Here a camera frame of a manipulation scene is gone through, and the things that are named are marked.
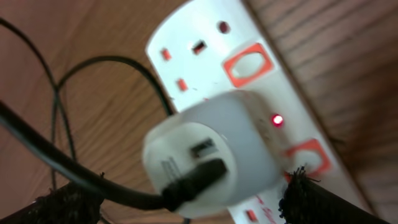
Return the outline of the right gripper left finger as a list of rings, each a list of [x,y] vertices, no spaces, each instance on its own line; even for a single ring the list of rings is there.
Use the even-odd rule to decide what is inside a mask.
[[[70,182],[1,219],[1,224],[96,224],[104,198]]]

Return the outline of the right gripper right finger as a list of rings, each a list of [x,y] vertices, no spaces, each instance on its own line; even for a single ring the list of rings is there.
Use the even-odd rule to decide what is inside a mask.
[[[279,212],[288,224],[388,224],[319,186],[303,166],[286,176]]]

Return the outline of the white power strip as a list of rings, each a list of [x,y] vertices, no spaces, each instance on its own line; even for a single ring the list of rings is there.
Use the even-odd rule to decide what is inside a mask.
[[[176,114],[234,90],[250,91],[260,98],[282,177],[273,187],[224,209],[234,222],[286,223],[279,212],[288,185],[286,174],[302,166],[319,186],[371,214],[242,1],[185,3],[158,26],[146,52]],[[180,181],[171,194],[162,194],[177,197],[185,184]],[[182,202],[178,198],[174,213],[178,214]]]

